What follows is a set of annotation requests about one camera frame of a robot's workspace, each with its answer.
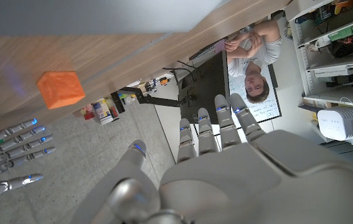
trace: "orange foam block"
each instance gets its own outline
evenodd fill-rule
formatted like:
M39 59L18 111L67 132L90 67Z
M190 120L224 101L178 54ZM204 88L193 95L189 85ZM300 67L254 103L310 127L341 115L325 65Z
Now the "orange foam block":
M85 97L75 72L45 72L37 86L48 109L72 105Z

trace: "gray floor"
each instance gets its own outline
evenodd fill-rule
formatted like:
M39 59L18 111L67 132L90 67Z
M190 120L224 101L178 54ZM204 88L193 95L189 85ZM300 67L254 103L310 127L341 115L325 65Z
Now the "gray floor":
M0 195L0 223L69 223L78 204L135 139L147 145L143 171L158 187L175 162L154 106L136 102L120 115L106 125L71 114L48 125L46 134L53 134L54 140L45 147L57 150L0 175L8 179L44 174L36 183Z

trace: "white robotic hand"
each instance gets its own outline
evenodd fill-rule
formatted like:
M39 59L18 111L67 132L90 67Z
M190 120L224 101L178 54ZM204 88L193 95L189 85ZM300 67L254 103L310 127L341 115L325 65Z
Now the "white robotic hand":
M10 135L15 134L16 132L19 132L32 125L35 125L36 123L37 123L37 120L32 119L32 120L28 120L23 123L17 124L15 126L6 128L0 131L0 140L6 137L9 137ZM45 128L43 126L34 127L30 131L27 131L14 138L10 138L7 141L0 143L0 174L7 171L9 168L19 166L25 163L26 161L31 161L35 158L38 158L40 156L43 156L55 151L56 150L55 147L49 147L41 151L36 151L30 154L19 156L22 153L27 152L38 145L41 145L47 141L52 140L51 135L39 138L35 141L31 141L27 144L24 144L15 148L12 148L13 146L25 141L27 138L35 136L36 134L41 133L44 130ZM16 177L11 180L0 181L0 194L2 194L7 190L16 189L25 184L35 182L37 180L40 180L41 178L43 178L42 174L31 174L24 177Z
M135 141L72 223L353 223L352 164L294 134L265 133L238 94L229 100L248 143L218 95L221 149L201 108L198 156L182 119L177 165L155 189L140 170L146 147Z

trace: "white t-shirt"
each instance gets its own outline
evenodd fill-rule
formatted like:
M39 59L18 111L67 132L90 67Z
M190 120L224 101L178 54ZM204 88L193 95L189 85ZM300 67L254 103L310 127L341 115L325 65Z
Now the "white t-shirt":
M281 52L281 38L273 42L265 42L264 38L261 38L264 44L252 58L234 58L227 65L228 74L230 76L238 77L240 75L245 75L248 64L251 61L262 69L264 66L267 66L278 59ZM240 47L245 50L250 49L251 41L249 39L241 41Z

